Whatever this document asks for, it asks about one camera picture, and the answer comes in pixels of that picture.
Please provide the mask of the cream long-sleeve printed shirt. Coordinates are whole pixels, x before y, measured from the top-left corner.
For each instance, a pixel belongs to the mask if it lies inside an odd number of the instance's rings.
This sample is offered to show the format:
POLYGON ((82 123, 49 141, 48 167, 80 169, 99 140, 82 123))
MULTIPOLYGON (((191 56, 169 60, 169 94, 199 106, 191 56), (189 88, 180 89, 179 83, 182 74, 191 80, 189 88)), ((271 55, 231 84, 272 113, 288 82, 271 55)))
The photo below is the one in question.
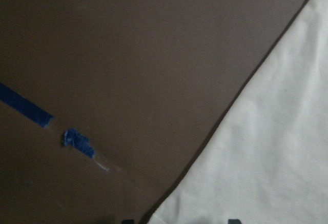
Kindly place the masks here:
POLYGON ((309 0, 150 223, 327 223, 327 0, 309 0))

